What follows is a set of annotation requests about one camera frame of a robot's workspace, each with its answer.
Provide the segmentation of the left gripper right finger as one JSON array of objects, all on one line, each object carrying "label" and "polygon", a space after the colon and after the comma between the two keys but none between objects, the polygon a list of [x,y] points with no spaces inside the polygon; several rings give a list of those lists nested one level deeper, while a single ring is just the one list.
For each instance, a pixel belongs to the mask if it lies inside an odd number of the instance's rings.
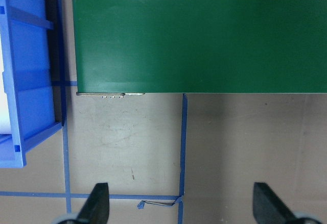
[{"label": "left gripper right finger", "polygon": [[254,183],[252,212],[257,223],[289,223],[297,220],[269,185],[263,182]]}]

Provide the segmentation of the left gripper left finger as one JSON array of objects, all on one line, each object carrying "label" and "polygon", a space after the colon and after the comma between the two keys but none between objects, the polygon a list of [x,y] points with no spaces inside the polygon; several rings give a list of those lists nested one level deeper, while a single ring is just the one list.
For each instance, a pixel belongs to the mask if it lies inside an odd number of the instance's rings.
[{"label": "left gripper left finger", "polygon": [[107,223],[109,219],[108,183],[96,183],[77,215],[77,223]]}]

